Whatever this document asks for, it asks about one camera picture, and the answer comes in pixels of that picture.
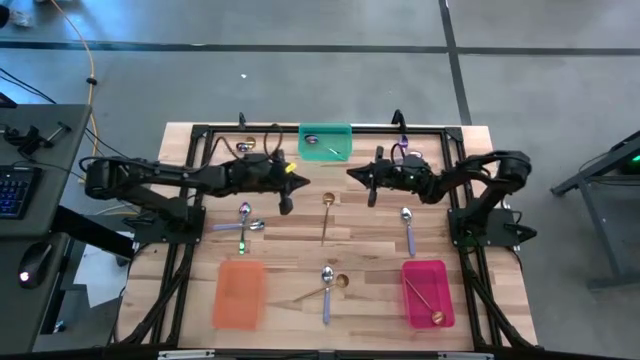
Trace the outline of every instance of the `wooden tabletop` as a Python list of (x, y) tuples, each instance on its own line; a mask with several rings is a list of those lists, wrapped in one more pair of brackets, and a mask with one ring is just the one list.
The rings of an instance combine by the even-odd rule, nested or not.
[[(159, 159), (184, 164), (192, 123), (167, 124)], [(484, 126), (463, 127), (468, 155), (492, 150)], [(218, 134), (232, 146), (247, 134)], [(253, 134), (261, 151), (263, 134)], [(276, 136), (270, 138), (275, 146)], [(242, 194), (218, 199), (205, 197), (205, 234), (193, 258), (179, 346), (183, 348), (340, 349), (340, 350), (472, 350), (469, 318), (458, 254), (451, 245), (446, 221), (448, 197), (435, 205), (420, 204), (416, 195), (378, 190), (376, 207), (367, 207), (368, 191), (345, 173), (347, 168), (368, 164), (377, 145), (385, 157), (396, 135), (354, 135), (353, 154), (344, 162), (306, 162), (297, 153), (297, 134), (285, 134), (282, 149), (295, 162), (296, 173), (311, 184), (293, 193), (294, 210), (278, 211), (276, 194)], [(419, 150), (434, 172), (443, 168), (439, 138), (410, 136), (410, 149)], [(201, 151), (196, 159), (201, 158)], [(231, 159), (218, 147), (212, 164)], [(474, 193), (483, 185), (473, 183)], [(178, 189), (154, 186), (165, 196)], [(329, 211), (327, 237), (320, 246), (325, 206), (322, 194), (331, 191), (336, 202)], [(247, 232), (248, 252), (238, 255), (239, 231), (208, 230), (213, 224), (238, 222), (238, 207), (248, 201), (251, 218), (266, 222), (263, 232)], [(407, 206), (414, 213), (417, 256), (415, 260), (442, 260), (447, 267), (455, 311), (455, 326), (416, 331), (405, 317), (400, 291), (400, 268), (410, 260), (405, 225), (399, 212)], [(536, 343), (522, 274), (514, 255), (504, 249), (487, 248), (487, 262), (498, 305), (525, 339)], [(120, 309), (119, 334), (124, 337), (146, 315), (158, 296), (167, 245), (147, 247), (131, 267)], [(212, 326), (218, 268), (225, 260), (257, 260), (266, 268), (266, 308), (257, 331), (220, 330)], [(349, 286), (334, 288), (331, 323), (322, 322), (322, 296), (294, 303), (292, 300), (322, 286), (320, 271), (330, 264), (336, 273), (347, 274)], [(170, 303), (165, 319), (166, 337), (171, 320)], [(489, 331), (484, 306), (479, 306), (485, 339)]]

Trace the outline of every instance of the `spoon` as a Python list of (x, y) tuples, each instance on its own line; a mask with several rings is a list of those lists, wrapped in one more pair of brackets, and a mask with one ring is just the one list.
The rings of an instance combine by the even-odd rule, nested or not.
[(333, 150), (330, 147), (327, 147), (327, 146), (324, 146), (324, 145), (320, 144), (320, 139), (316, 135), (305, 135), (304, 141), (306, 141), (307, 144), (310, 144), (310, 145), (319, 144), (323, 148), (325, 148), (325, 149), (331, 151), (332, 153), (334, 153), (336, 156), (338, 156), (338, 158), (342, 159), (342, 155), (339, 152)]
[(427, 301), (427, 299), (425, 299), (420, 292), (418, 291), (418, 289), (416, 289), (415, 286), (413, 286), (413, 284), (409, 281), (409, 279), (404, 278), (404, 281), (407, 283), (407, 285), (409, 285), (409, 287), (411, 289), (413, 289), (413, 291), (416, 293), (416, 295), (418, 295), (418, 297), (420, 298), (420, 300), (422, 300), (422, 302), (427, 305), (427, 307), (429, 308), (429, 310), (431, 310), (431, 321), (433, 321), (434, 324), (436, 325), (440, 325), (442, 324), (442, 322), (444, 321), (444, 313), (442, 311), (433, 311), (433, 308), (431, 307), (431, 305), (429, 305), (429, 302)]
[(402, 147), (403, 149), (406, 149), (409, 147), (409, 138), (407, 137), (407, 135), (405, 134), (400, 135), (400, 140), (398, 140), (398, 145), (400, 145), (400, 147)]
[(324, 193), (322, 195), (322, 202), (327, 206), (327, 210), (324, 212), (324, 225), (322, 226), (322, 240), (320, 246), (324, 246), (324, 236), (327, 233), (327, 219), (329, 218), (329, 207), (336, 201), (336, 196), (332, 193)]
[(256, 139), (249, 136), (244, 142), (239, 142), (236, 144), (236, 150), (239, 152), (248, 152), (256, 146)]
[[(341, 289), (346, 288), (349, 285), (349, 277), (347, 275), (345, 275), (345, 274), (338, 275), (338, 277), (336, 278), (336, 282), (331, 284), (331, 285), (329, 285), (329, 287), (331, 288), (331, 287), (334, 287), (336, 285)], [(321, 287), (320, 289), (308, 292), (308, 293), (300, 296), (299, 298), (293, 300), (293, 302), (298, 302), (298, 301), (300, 301), (302, 299), (306, 299), (309, 296), (315, 295), (315, 294), (319, 293), (320, 291), (322, 291), (324, 289), (325, 289), (324, 287)]]
[(418, 159), (422, 159), (422, 153), (420, 151), (412, 151), (409, 153), (409, 155), (413, 155), (415, 157), (417, 157)]
[(322, 322), (325, 325), (329, 325), (329, 284), (333, 281), (333, 269), (330, 266), (322, 268), (322, 281), (327, 284), (324, 289), (324, 310), (322, 311)]
[(248, 202), (243, 202), (242, 205), (240, 205), (240, 209), (238, 209), (238, 212), (240, 213), (240, 215), (242, 216), (242, 230), (240, 231), (240, 245), (238, 247), (238, 253), (240, 255), (244, 254), (244, 248), (245, 248), (245, 244), (244, 244), (244, 231), (245, 231), (245, 225), (247, 222), (247, 216), (249, 216), (249, 214), (251, 213), (251, 205), (249, 205)]
[(245, 228), (247, 228), (247, 229), (249, 229), (251, 231), (262, 230), (262, 229), (264, 229), (264, 220), (255, 219), (248, 225), (242, 225), (242, 224), (217, 224), (217, 225), (213, 225), (211, 227), (211, 229), (213, 231), (236, 230), (236, 229), (241, 229), (242, 227), (245, 227)]
[(413, 214), (409, 208), (402, 208), (400, 216), (407, 223), (407, 240), (409, 241), (409, 255), (416, 256), (416, 243), (413, 241), (413, 229), (411, 228), (411, 219)]

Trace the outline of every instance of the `golden spoon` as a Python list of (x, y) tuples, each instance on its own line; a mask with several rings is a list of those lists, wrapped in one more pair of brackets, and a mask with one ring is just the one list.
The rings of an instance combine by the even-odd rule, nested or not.
[(418, 289), (416, 289), (416, 287), (413, 286), (413, 284), (409, 281), (409, 279), (405, 278), (404, 281), (407, 282), (407, 285), (409, 285), (409, 287), (413, 289), (413, 291), (416, 293), (416, 295), (418, 295), (420, 300), (422, 300), (422, 302), (425, 305), (427, 305), (429, 310), (431, 310), (431, 321), (433, 321), (433, 323), (436, 325), (442, 324), (442, 322), (444, 321), (444, 313), (442, 311), (433, 311), (433, 308), (431, 307), (431, 305), (429, 305), (429, 302), (427, 302), (427, 300), (424, 297), (422, 297)]
[(322, 291), (324, 291), (326, 289), (332, 288), (332, 287), (334, 287), (336, 285), (338, 285), (339, 288), (343, 288), (343, 289), (346, 288), (347, 285), (349, 285), (349, 277), (347, 275), (345, 275), (345, 274), (340, 274), (336, 278), (336, 282), (335, 283), (333, 283), (333, 284), (331, 284), (331, 285), (329, 285), (327, 287), (321, 287), (320, 289), (313, 290), (312, 292), (308, 292), (308, 293), (300, 296), (299, 298), (297, 298), (297, 299), (295, 299), (293, 301), (297, 302), (297, 301), (300, 301), (302, 299), (306, 299), (311, 295), (318, 294), (318, 293), (320, 293), (320, 292), (322, 292)]
[(322, 195), (322, 202), (327, 205), (327, 210), (324, 213), (324, 226), (322, 227), (322, 240), (320, 242), (320, 246), (324, 246), (324, 236), (327, 233), (327, 219), (329, 218), (329, 207), (335, 200), (336, 197), (332, 193), (324, 193), (324, 195)]

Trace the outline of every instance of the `gray floor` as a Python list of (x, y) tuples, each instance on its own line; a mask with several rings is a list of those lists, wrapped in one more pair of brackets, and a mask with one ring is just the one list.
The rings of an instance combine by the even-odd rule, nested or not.
[[(68, 41), (49, 5), (14, 0), (37, 27), (1, 40)], [(445, 44), (436, 0), (72, 0), (63, 3), (88, 39), (216, 44)], [(633, 0), (450, 0), (459, 46), (640, 47)], [(447, 55), (94, 52), (101, 136), (153, 158), (168, 121), (386, 123), (401, 108), (412, 124), (460, 124)], [(475, 125), (494, 146), (531, 156), (527, 187), (510, 199), (539, 231), (523, 246), (536, 333), (548, 349), (640, 357), (640, 290), (601, 294), (585, 281), (608, 264), (582, 199), (548, 189), (638, 130), (639, 57), (461, 56)], [(0, 65), (59, 102), (86, 101), (84, 51), (0, 51)], [(20, 102), (42, 102), (10, 84)], [(83, 144), (81, 155), (89, 154)], [(63, 199), (85, 212), (109, 206), (70, 181)]]

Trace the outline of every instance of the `plastic container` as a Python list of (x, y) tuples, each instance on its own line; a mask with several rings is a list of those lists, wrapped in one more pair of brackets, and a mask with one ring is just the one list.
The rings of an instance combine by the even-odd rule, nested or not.
[[(431, 310), (407, 285), (405, 279), (411, 282), (434, 311), (444, 313), (445, 318), (441, 324), (433, 323)], [(402, 264), (402, 292), (407, 321), (414, 329), (452, 327), (455, 324), (447, 269), (442, 261), (407, 261)]]
[[(309, 135), (317, 138), (315, 144), (305, 140)], [(349, 124), (301, 124), (298, 153), (305, 161), (347, 161), (353, 150), (351, 137)]]
[(264, 279), (261, 262), (225, 261), (220, 264), (213, 327), (255, 330), (264, 311)]

